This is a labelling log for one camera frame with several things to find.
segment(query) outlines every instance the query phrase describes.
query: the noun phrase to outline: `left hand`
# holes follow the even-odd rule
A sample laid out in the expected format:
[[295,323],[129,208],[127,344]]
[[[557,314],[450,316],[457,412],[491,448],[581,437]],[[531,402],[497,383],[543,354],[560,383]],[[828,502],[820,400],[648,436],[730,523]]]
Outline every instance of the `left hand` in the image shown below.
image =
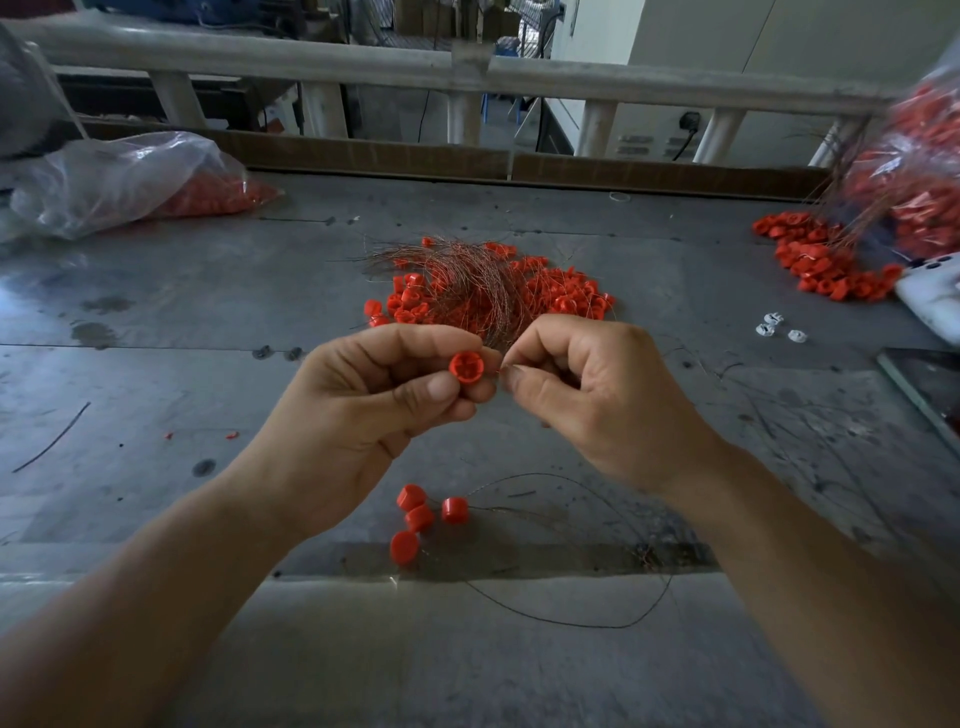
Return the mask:
[[[482,353],[486,375],[462,386],[447,366],[467,351]],[[259,518],[315,536],[367,497],[411,438],[492,399],[501,358],[443,326],[390,324],[323,344],[223,478]]]

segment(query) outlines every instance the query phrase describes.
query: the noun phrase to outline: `hand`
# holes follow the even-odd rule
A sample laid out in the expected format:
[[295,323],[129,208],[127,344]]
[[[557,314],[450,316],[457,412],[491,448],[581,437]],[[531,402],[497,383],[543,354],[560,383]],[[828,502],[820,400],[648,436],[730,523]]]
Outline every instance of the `hand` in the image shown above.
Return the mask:
[[456,352],[501,356],[458,328],[392,324],[319,346],[303,362],[252,442],[224,473],[261,517],[301,539],[346,518],[413,437],[469,420],[492,399],[484,377],[461,386]]
[[576,316],[538,318],[504,357],[516,402],[601,473],[666,496],[732,446],[704,422],[642,328]]

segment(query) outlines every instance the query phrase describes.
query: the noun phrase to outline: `cardboard strip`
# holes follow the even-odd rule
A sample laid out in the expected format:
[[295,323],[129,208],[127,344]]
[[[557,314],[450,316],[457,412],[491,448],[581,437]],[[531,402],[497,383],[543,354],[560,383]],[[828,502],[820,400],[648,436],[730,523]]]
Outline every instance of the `cardboard strip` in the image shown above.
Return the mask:
[[[91,136],[116,139],[169,129],[162,125],[93,122]],[[370,175],[425,180],[498,182],[574,189],[652,192],[811,202],[829,182],[827,170],[737,169],[704,164],[592,159],[510,153],[465,146],[429,146],[366,139],[315,139],[256,132],[195,130],[251,169]]]

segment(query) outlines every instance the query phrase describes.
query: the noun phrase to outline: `finger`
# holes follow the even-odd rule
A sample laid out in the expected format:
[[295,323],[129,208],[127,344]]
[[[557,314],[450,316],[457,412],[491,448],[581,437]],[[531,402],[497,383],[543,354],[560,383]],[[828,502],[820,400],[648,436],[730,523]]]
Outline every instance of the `finger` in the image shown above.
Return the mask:
[[477,404],[488,402],[492,400],[495,395],[496,382],[486,376],[474,384],[464,384],[460,389],[461,398],[476,402]]
[[540,316],[510,347],[503,357],[503,366],[524,364],[539,367],[551,359],[566,359],[570,371],[580,376],[590,353],[590,341],[603,331],[604,326],[609,324],[579,316]]
[[477,413],[476,404],[467,400],[456,400],[451,404],[446,411],[434,420],[432,423],[428,423],[423,427],[420,427],[416,430],[408,432],[407,434],[410,437],[418,437],[422,435],[427,430],[431,430],[434,427],[440,427],[441,425],[449,425],[450,423],[463,423],[469,420]]
[[320,360],[327,365],[311,368],[318,376],[328,376],[327,369],[331,365],[348,370],[341,373],[341,377],[359,376],[368,390],[375,392],[393,386],[391,368],[402,361],[446,359],[448,364],[450,357],[457,352],[480,352],[482,349],[479,336],[459,328],[391,324],[368,328],[324,344],[311,354],[308,362]]
[[450,372],[421,376],[386,392],[357,398],[355,426],[370,442],[391,432],[414,432],[439,418],[459,395],[460,382]]
[[583,392],[567,386],[543,369],[514,364],[501,372],[504,387],[523,409],[573,439],[587,400]]

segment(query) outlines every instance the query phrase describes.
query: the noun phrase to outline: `gray workbench surface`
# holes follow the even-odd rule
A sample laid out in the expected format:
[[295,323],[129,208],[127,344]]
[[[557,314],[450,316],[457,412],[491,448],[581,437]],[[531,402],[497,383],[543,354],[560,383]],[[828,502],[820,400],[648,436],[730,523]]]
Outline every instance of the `gray workbench surface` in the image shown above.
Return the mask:
[[[841,305],[796,291],[749,233],[778,206],[265,177],[287,195],[257,219],[151,223],[0,259],[0,573],[86,571],[210,477],[194,475],[201,461],[220,471],[298,366],[282,352],[362,326],[363,301],[385,297],[389,285],[349,261],[375,242],[431,234],[506,240],[598,278],[619,299],[617,316],[653,333],[725,437],[860,544],[951,589],[957,460],[873,362],[884,346],[939,342],[897,303]],[[772,310],[809,341],[757,336]],[[255,359],[264,345],[277,353]],[[12,472],[81,410],[49,451]],[[233,430],[240,436],[227,440]],[[510,479],[472,502],[524,513],[480,511],[468,528],[441,530],[420,578],[496,577],[480,582],[488,594],[552,619],[616,623],[653,607],[652,616],[622,633],[578,631],[511,614],[456,583],[401,585],[414,591],[385,600],[395,588],[383,582],[396,572],[386,544],[401,527],[399,487],[416,481],[440,499],[501,478]],[[664,598],[662,574],[638,573],[638,546],[711,568],[676,516],[606,482],[498,395],[473,422],[418,439],[350,518],[279,567],[284,579],[373,577],[376,588],[350,579],[262,589],[171,724],[819,724],[721,574],[675,575]],[[598,572],[626,575],[583,578]],[[546,575],[572,580],[520,578]],[[61,588],[34,583],[0,585],[0,629]],[[429,636],[395,634],[397,615],[423,624],[422,615]],[[380,626],[368,634],[364,620]],[[328,643],[331,634],[344,637]],[[437,662],[451,644],[458,651]],[[616,664],[604,667],[611,650]],[[396,651],[406,658],[395,681],[341,686],[330,674],[350,661],[363,674],[379,670],[371,666],[392,665]],[[263,690],[240,667],[261,664],[271,678]],[[323,673],[314,697],[302,692],[300,664]]]
[[[840,305],[796,291],[769,245],[749,233],[753,219],[778,206],[265,177],[287,194],[258,219],[144,224],[8,252],[0,571],[85,570],[202,482],[192,474],[198,462],[213,459],[221,470],[298,366],[282,352],[361,327],[363,301],[386,297],[389,283],[368,281],[351,261],[376,242],[424,234],[508,240],[589,272],[619,299],[620,319],[653,333],[724,436],[839,528],[899,560],[957,552],[956,458],[872,359],[883,346],[937,340],[898,303]],[[772,310],[809,341],[757,336],[754,326]],[[254,359],[264,345],[278,353]],[[88,401],[62,441],[11,473]],[[226,440],[233,430],[240,437]],[[633,570],[628,548],[696,542],[658,503],[604,482],[500,395],[474,422],[418,440],[352,517],[282,570],[390,572],[384,545],[400,525],[393,501],[404,482],[440,499],[519,473],[546,474],[498,483],[474,502],[541,518],[480,513],[424,572]],[[447,551],[456,558],[443,558]]]

